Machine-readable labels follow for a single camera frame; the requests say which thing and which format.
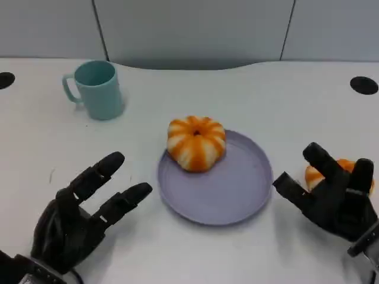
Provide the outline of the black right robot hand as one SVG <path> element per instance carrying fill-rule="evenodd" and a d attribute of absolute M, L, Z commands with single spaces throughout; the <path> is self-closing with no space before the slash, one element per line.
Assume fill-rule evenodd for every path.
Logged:
<path fill-rule="evenodd" d="M 315 142 L 303 150 L 303 156 L 324 179 L 308 192 L 283 172 L 273 186 L 312 223 L 348 241 L 357 241 L 378 220 L 369 198 L 372 160 L 360 158 L 348 172 Z"/>

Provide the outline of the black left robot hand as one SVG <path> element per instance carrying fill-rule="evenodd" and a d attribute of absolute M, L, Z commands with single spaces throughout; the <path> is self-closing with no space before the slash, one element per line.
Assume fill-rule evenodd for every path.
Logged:
<path fill-rule="evenodd" d="M 109 227 L 137 208 L 153 190 L 147 182 L 117 192 L 93 215 L 80 206 L 111 179 L 124 161 L 122 153 L 113 152 L 57 192 L 34 229 L 32 258 L 64 275 L 99 246 Z"/>

